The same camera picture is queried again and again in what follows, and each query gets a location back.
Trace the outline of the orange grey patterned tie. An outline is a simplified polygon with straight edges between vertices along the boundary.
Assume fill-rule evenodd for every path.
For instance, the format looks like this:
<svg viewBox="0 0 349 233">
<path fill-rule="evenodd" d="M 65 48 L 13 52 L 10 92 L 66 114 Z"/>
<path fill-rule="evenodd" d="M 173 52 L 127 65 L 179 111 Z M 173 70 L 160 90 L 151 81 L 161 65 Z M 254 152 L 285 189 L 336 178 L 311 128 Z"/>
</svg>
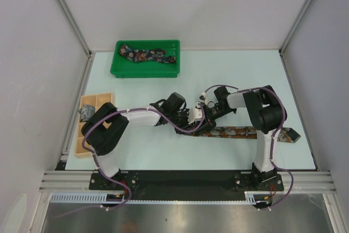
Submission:
<svg viewBox="0 0 349 233">
<path fill-rule="evenodd" d="M 184 133 L 176 130 L 179 135 L 207 137 L 207 138 L 229 138 L 229 139 L 257 139 L 257 129 L 252 126 L 212 126 L 201 127 L 193 133 Z M 296 143 L 301 135 L 293 128 L 282 127 L 277 135 L 278 142 Z"/>
</svg>

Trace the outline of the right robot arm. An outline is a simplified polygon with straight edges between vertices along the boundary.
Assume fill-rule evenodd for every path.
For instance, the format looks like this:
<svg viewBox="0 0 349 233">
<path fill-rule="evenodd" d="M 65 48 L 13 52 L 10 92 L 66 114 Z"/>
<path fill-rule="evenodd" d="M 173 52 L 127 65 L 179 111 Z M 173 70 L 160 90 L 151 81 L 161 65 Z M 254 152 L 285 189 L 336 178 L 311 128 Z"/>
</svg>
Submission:
<svg viewBox="0 0 349 233">
<path fill-rule="evenodd" d="M 250 122 L 256 129 L 256 157 L 247 186 L 258 190 L 266 189 L 278 174 L 273 152 L 277 137 L 287 119 L 287 112 L 271 86 L 245 89 L 230 93 L 225 86 L 218 87 L 214 94 L 217 102 L 213 107 L 205 106 L 207 123 L 245 108 Z"/>
</svg>

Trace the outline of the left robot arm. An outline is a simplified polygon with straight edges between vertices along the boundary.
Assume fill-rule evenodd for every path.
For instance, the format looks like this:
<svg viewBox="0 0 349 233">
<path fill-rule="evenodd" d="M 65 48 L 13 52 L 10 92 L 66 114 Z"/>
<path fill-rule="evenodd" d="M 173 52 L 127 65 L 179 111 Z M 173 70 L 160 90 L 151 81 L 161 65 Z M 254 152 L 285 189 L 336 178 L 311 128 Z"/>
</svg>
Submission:
<svg viewBox="0 0 349 233">
<path fill-rule="evenodd" d="M 198 130 L 203 116 L 199 103 L 188 109 L 184 97 L 176 92 L 167 99 L 140 108 L 119 110 L 107 102 L 81 128 L 82 147 L 92 154 L 102 174 L 102 184 L 108 189 L 115 189 L 121 182 L 115 161 L 116 147 L 125 131 L 135 127 L 170 124 L 176 132 L 190 134 Z"/>
</svg>

